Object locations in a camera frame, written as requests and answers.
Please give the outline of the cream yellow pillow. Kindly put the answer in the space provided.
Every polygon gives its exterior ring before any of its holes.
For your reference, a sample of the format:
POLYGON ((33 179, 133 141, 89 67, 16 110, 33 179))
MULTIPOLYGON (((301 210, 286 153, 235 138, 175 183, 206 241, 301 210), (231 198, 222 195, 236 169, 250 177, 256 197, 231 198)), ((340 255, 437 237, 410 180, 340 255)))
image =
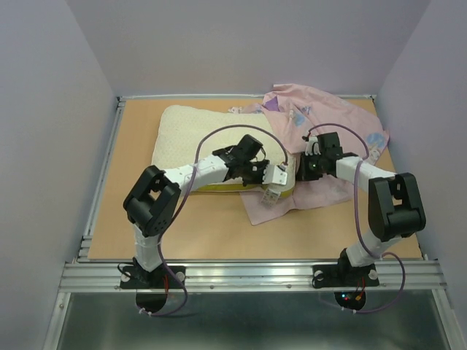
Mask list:
POLYGON ((202 144, 199 157, 202 159, 216 149, 238 144, 244 135, 250 134, 263 144, 264 151, 259 153, 259 160, 265 158, 275 166, 284 161, 280 145, 263 132, 276 133, 264 113, 222 113, 172 105, 161 115, 152 164, 163 170, 190 164, 195 159, 198 145, 208 133, 223 126, 239 124, 243 127, 229 128, 210 136, 202 144), (246 125, 260 129, 246 128, 246 125))

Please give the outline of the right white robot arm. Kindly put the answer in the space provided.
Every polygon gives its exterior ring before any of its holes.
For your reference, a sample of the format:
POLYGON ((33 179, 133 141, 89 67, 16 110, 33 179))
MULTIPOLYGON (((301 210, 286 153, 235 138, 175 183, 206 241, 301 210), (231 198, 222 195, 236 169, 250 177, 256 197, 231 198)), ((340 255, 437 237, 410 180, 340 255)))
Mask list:
POLYGON ((352 152, 345 152, 336 132, 303 137, 300 180, 333 176, 349 182, 354 191, 354 215, 358 242, 345 248, 323 278, 353 284, 370 273, 371 266, 389 255, 389 249, 423 230, 426 216, 417 180, 411 173, 385 171, 352 152))

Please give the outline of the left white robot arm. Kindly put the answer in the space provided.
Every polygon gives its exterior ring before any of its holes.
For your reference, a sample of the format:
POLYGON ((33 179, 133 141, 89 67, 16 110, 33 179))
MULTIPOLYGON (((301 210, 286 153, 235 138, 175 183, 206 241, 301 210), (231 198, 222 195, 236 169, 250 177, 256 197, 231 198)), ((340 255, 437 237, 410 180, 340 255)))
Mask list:
POLYGON ((189 194, 201 187, 240 179, 244 186, 270 184, 275 167, 269 160, 257 160, 263 144, 245 135, 238 144, 200 157, 191 164, 170 169, 148 166, 123 201, 127 218, 135 229, 137 278, 146 287, 162 280, 161 237, 179 214, 189 194))

